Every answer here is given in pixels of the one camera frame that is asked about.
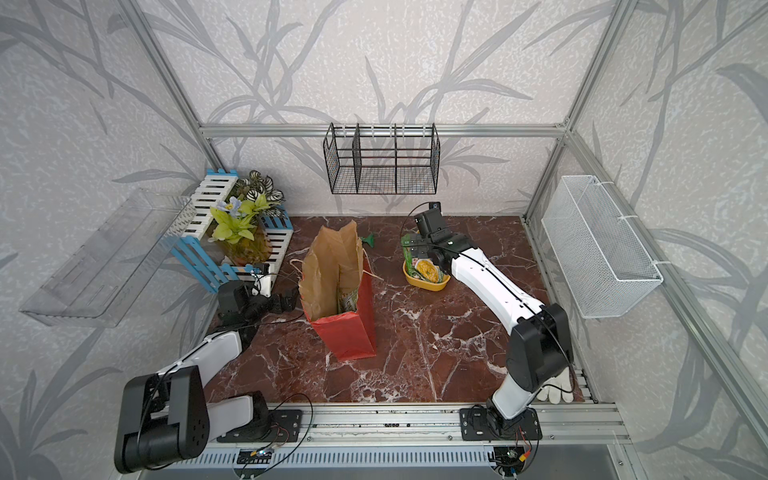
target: brown paper bag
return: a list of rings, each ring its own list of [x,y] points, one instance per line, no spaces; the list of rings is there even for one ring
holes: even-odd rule
[[[354,221],[339,231],[321,227],[302,263],[299,292],[306,318],[339,360],[376,355],[371,277],[363,278],[366,266]],[[341,313],[339,295],[354,291],[357,311]]]

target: bag handle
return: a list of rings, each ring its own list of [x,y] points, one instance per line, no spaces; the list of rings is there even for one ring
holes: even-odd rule
[[[296,269],[297,272],[299,272],[299,276],[303,277],[304,276],[304,272],[301,271],[301,269],[299,267],[294,265],[293,262],[304,263],[304,260],[299,260],[298,258],[292,258],[291,260],[288,260],[288,263],[290,263],[290,266],[292,266],[293,268]]]
[[[371,265],[371,259],[370,259],[370,257],[368,257],[368,252],[366,252],[366,249],[362,249],[362,252],[366,255],[366,258],[368,259],[368,266],[370,266]],[[362,269],[362,272],[363,273],[368,273],[370,276],[372,276],[374,278],[378,278],[379,280],[381,280],[384,283],[386,283],[386,280],[384,280],[382,277],[376,275],[375,273],[371,273],[371,272],[369,272],[366,269]]]
[[[362,250],[362,252],[363,252],[363,253],[366,255],[366,258],[368,259],[368,264],[370,265],[370,264],[371,264],[371,259],[370,259],[370,257],[368,257],[368,252],[366,252],[366,250],[365,250],[365,249],[363,249],[363,250]],[[303,275],[304,273],[301,271],[301,269],[300,269],[299,267],[297,267],[296,265],[294,265],[294,264],[293,264],[293,262],[304,263],[304,260],[300,260],[300,259],[298,259],[298,258],[292,258],[291,260],[288,260],[288,263],[290,264],[290,266],[292,266],[293,268],[295,268],[295,269],[296,269],[296,271],[297,271],[297,272],[299,272],[299,274],[300,274],[300,275]],[[383,282],[386,282],[386,280],[384,280],[382,277],[380,277],[380,276],[376,275],[376,274],[375,274],[375,273],[373,273],[373,272],[369,272],[369,271],[368,271],[368,270],[366,270],[366,269],[362,269],[362,272],[363,272],[363,273],[368,273],[370,276],[372,276],[372,277],[374,277],[374,278],[378,278],[379,280],[381,280],[381,281],[383,281]]]

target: marble floor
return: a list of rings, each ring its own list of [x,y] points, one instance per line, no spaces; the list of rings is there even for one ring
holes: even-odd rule
[[[377,355],[339,362],[303,317],[263,325],[250,348],[206,387],[209,401],[260,390],[268,402],[301,392],[313,402],[484,402],[506,375],[507,333],[465,285],[451,279],[441,292],[410,286],[402,273],[398,235],[404,217],[292,217],[293,238],[281,273],[299,274],[289,260],[306,254],[320,226],[339,229],[351,220],[372,271]],[[446,217],[469,235],[497,268],[532,296],[548,303],[518,217]],[[279,278],[274,291],[292,283]],[[294,319],[300,310],[269,315],[265,323]],[[581,395],[576,392],[576,400]],[[297,396],[295,402],[305,401]]]

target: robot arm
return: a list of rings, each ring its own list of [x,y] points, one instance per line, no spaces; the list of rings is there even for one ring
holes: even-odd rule
[[[209,439],[227,432],[242,432],[242,439],[269,433],[269,411],[260,393],[207,405],[203,388],[248,348],[264,314],[294,309],[298,289],[251,295],[238,280],[225,283],[218,296],[220,325],[213,334],[176,362],[126,384],[114,447],[120,473],[195,458]]]
[[[438,207],[415,221],[419,235],[410,238],[412,256],[428,257],[450,271],[488,305],[509,334],[508,375],[488,409],[489,426],[503,437],[541,386],[573,360],[568,317],[559,305],[545,306],[510,281],[467,236],[453,233]]]

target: blue flower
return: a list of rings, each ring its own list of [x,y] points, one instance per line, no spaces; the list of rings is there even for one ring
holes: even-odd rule
[[[240,209],[240,205],[242,205],[243,202],[239,201],[235,197],[230,197],[230,202],[228,204],[224,203],[224,200],[219,200],[219,203],[214,206],[214,208],[221,210],[223,212],[227,212],[230,216],[238,218],[240,214],[237,212]]]

